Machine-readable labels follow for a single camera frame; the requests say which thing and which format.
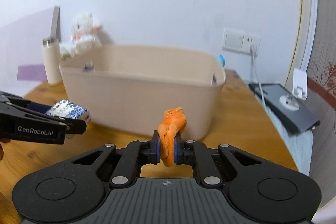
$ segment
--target power socket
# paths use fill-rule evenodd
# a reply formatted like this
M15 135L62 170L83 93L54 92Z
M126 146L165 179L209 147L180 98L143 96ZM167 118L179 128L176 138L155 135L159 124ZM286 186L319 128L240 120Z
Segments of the power socket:
M245 33L244 38L243 38L243 44L241 45L241 51L242 53L247 53L251 54L250 47L253 45L256 47L256 54L258 54L259 51L259 46L260 46L260 37L254 35L254 34L249 34Z

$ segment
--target wall switch plate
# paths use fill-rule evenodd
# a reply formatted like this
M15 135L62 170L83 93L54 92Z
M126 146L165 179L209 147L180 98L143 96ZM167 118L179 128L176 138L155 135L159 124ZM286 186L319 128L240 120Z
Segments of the wall switch plate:
M223 36L222 48L240 52L243 44L244 32L233 29L225 29Z
M253 44L257 48L258 54L260 40L260 37L254 34L245 33L243 38L243 44L241 45L241 52L251 54L250 46Z

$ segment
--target power cord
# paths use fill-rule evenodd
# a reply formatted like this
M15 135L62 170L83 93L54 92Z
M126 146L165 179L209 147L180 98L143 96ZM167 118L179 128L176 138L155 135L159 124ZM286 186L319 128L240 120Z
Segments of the power cord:
M257 77L259 89L260 89L260 92L261 92L262 104L263 104L264 109L266 110L264 91L263 91L263 88L262 88L261 83L259 81L258 74L257 74L257 67L255 65L255 57L257 55L257 48L256 48L255 45L251 44L251 46L250 46L250 52L251 52L251 55L252 55L252 63L253 63L253 67L254 67L254 73L255 73L255 76Z

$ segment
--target wooden tabletop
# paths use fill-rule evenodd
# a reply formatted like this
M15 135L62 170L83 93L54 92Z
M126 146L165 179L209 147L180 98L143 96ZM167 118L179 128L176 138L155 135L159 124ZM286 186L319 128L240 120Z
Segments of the wooden tabletop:
M228 143L297 170L277 130L252 92L235 72L226 71L226 74L226 83L217 100L209 133L203 142L209 148L217 148L220 143ZM43 83L26 98L54 105L67 96L63 85L50 87L47 83ZM11 201L11 192L23 176L105 143L114 143L117 148L123 148L129 142L139 139L141 139L139 135L113 130L91 122L83 135L66 139L64 145L21 141L3 144L4 159L0 161L0 224L20 222ZM144 166L141 176L192 177L192 169L185 165L167 168L160 163Z

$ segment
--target storage bin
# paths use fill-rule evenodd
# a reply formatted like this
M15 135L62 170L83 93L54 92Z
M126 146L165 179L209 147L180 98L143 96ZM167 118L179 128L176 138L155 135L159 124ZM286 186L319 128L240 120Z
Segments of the storage bin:
M92 62L94 69L84 69ZM92 120L151 137L165 110L183 107L184 139L200 140L225 81L214 56L150 46L109 45L60 64L69 100Z

